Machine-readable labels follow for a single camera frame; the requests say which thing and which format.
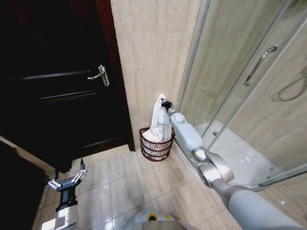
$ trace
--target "laundry basket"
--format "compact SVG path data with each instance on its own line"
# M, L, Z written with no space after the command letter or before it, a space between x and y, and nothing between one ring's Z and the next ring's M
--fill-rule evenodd
M143 137L143 133L146 132L148 129L149 127L140 129L142 154L150 161L163 161L168 157L169 152L171 151L175 137L174 129L172 128L171 139L166 142L160 143L151 142L145 137Z

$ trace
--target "door lever handle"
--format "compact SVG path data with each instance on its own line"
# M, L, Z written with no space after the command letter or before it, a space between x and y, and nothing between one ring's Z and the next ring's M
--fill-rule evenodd
M109 86L110 82L109 82L109 79L107 78L106 68L103 65L100 65L98 67L98 69L99 69L100 73L98 73L96 76L93 76L93 77L87 77L87 79L88 80L94 80L94 79L99 78L101 76L102 80L104 81L104 85Z

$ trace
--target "white towel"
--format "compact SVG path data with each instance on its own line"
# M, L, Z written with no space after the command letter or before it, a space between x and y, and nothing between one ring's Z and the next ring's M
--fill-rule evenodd
M166 121L166 108L162 107L162 99L165 99L164 94L160 94L154 103L153 117L149 130L143 133L143 137L151 142L165 142L171 139L172 126L169 119Z

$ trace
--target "white shower base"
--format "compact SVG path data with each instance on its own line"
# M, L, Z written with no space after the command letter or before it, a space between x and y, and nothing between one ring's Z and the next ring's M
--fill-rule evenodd
M202 135L208 125L209 123L206 123L195 127L195 129ZM209 144L214 140L215 135L213 132L219 132L222 127L221 122L214 122L209 132L203 137L205 148L208 148ZM230 184L254 187L268 179L268 177L281 172L281 169L227 127L214 142L210 151L219 154L229 164L235 175Z

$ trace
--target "shower enclosure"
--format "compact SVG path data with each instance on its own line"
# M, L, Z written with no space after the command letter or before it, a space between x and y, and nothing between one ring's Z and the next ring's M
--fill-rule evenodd
M306 0L201 1L178 102L231 184L307 171L306 47Z

